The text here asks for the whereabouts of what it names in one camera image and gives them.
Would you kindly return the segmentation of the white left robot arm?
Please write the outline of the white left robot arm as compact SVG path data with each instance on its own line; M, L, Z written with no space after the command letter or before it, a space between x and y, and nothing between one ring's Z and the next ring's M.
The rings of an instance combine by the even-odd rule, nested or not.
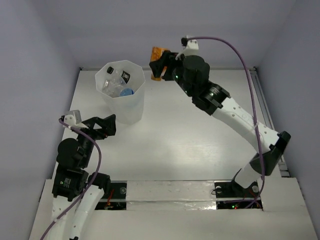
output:
M59 119L77 134L57 148L57 168L52 186L51 224L43 240L79 240L99 200L110 194L110 176L99 172L102 152L98 140L116 134L116 115L82 120L73 110Z

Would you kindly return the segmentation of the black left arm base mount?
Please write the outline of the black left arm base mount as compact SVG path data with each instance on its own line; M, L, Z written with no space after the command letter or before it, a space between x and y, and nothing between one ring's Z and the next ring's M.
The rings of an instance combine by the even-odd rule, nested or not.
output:
M127 182L112 181L109 193L97 203L95 210L121 211L127 209Z

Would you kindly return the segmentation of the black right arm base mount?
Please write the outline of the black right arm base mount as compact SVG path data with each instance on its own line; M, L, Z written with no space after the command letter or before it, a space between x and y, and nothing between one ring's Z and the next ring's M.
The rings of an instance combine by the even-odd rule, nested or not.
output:
M258 181L254 181L248 188L243 188L236 183L235 178L240 169L231 181L218 181L214 183L211 195L217 198L217 209L263 209L261 201L261 189Z

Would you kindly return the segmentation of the blue label water bottle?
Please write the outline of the blue label water bottle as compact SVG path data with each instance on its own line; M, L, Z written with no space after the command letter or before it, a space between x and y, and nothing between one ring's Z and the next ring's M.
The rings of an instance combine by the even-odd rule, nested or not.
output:
M120 91L119 93L119 97L125 97L125 96L131 96L133 95L135 92L132 88L124 88Z

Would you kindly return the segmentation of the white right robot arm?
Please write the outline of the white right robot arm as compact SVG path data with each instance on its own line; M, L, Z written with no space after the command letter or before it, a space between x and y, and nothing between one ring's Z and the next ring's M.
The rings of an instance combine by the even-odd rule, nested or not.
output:
M175 81L191 98L192 103L208 115L228 125L255 150L255 156L233 177L230 190L242 196L250 185L262 176L270 176L282 157L291 135L277 132L254 119L220 85L209 80L210 66L198 55L176 58L166 50L149 66L156 78Z

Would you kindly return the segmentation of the black label small bottle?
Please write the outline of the black label small bottle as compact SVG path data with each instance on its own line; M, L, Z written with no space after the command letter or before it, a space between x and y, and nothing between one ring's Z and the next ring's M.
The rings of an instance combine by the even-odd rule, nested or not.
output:
M129 82L129 80L131 78L131 75L128 72L126 72L126 71L124 71L122 69L121 70L116 70L116 74L118 76L120 76L124 80L124 82L126 84Z

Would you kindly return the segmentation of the clear bottle blue cap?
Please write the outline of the clear bottle blue cap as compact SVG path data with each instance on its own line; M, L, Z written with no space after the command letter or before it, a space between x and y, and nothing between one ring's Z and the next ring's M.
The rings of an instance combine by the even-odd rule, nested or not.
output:
M102 92L111 98L117 98L125 87L126 82L122 77L110 78L105 80Z

